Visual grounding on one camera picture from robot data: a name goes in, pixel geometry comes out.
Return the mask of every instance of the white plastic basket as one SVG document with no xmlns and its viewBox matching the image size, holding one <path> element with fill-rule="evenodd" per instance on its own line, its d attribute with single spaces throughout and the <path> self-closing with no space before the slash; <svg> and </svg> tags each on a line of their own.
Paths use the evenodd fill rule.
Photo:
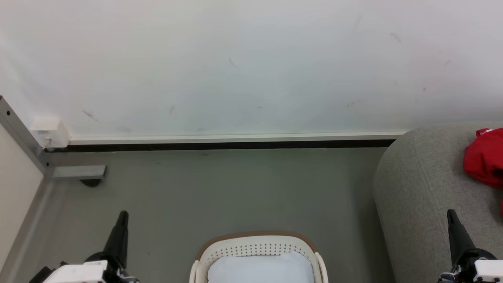
<svg viewBox="0 0 503 283">
<path fill-rule="evenodd" d="M 315 245 L 303 235 L 286 231 L 258 231 L 230 234 L 207 242 L 192 265 L 189 283 L 207 283 L 208 270 L 225 256 L 275 256 L 298 252 L 312 265 L 314 282 L 328 283 L 325 263 Z"/>
</svg>

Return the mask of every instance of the baseboard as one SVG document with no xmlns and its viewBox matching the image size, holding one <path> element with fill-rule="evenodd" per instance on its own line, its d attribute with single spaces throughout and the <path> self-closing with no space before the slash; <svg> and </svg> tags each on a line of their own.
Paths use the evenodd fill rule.
<svg viewBox="0 0 503 283">
<path fill-rule="evenodd" d="M 311 142 L 320 140 L 397 139 L 405 131 L 285 133 L 236 135 L 179 135 L 179 136 L 91 136 L 70 139 L 70 145 L 135 145 L 135 144 L 201 144 L 254 142 Z"/>
<path fill-rule="evenodd" d="M 405 132 L 332 134 L 201 135 L 174 137 L 72 138 L 52 152 L 118 152 L 229 149 L 377 148 L 387 147 Z"/>
</svg>

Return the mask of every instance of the brown basket rim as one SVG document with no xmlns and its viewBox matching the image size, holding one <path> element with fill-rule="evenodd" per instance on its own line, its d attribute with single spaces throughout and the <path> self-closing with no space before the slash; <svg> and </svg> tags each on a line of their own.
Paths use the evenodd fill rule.
<svg viewBox="0 0 503 283">
<path fill-rule="evenodd" d="M 242 232 L 242 233 L 234 233 L 234 234 L 227 234 L 227 235 L 222 235 L 215 237 L 208 242 L 206 242 L 201 249 L 199 249 L 199 252 L 197 253 L 196 260 L 201 260 L 201 256 L 203 256 L 204 251 L 211 246 L 212 244 L 220 241 L 225 241 L 225 240 L 230 240 L 230 239 L 235 239 L 235 238 L 244 238 L 244 237 L 254 237 L 254 236 L 290 236 L 290 237 L 295 237 L 299 238 L 302 241 L 304 241 L 313 251 L 313 253 L 318 252 L 318 249 L 316 246 L 309 240 L 306 236 L 295 233 L 295 232 L 290 232 L 290 231 L 252 231 L 252 232 Z"/>
</svg>

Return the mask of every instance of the white plastic casing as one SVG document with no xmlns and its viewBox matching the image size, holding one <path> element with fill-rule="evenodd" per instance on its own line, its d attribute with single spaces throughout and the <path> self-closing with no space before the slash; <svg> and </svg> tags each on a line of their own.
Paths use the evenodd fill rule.
<svg viewBox="0 0 503 283">
<path fill-rule="evenodd" d="M 70 141 L 70 134 L 58 118 L 36 118 L 30 132 L 43 148 L 65 148 Z"/>
<path fill-rule="evenodd" d="M 484 282 L 494 282 L 495 278 L 499 278 L 496 281 L 503 279 L 503 260 L 476 260 L 475 269 L 477 274 L 473 281 L 477 281 L 479 277 L 482 277 Z"/>
<path fill-rule="evenodd" d="M 103 280 L 105 269 L 107 269 L 106 260 L 63 265 L 56 269 L 44 283 L 106 283 Z"/>
</svg>

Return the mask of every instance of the gray sofa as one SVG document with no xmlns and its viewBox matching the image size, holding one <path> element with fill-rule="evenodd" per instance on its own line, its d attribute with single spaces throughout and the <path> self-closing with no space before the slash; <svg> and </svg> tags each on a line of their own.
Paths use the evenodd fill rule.
<svg viewBox="0 0 503 283">
<path fill-rule="evenodd" d="M 477 248 L 503 258 L 503 190 L 463 171 L 464 149 L 475 131 L 499 127 L 503 122 L 418 128 L 397 139 L 382 157 L 374 196 L 397 283 L 433 283 L 449 271 L 449 208 L 456 210 Z"/>
</svg>

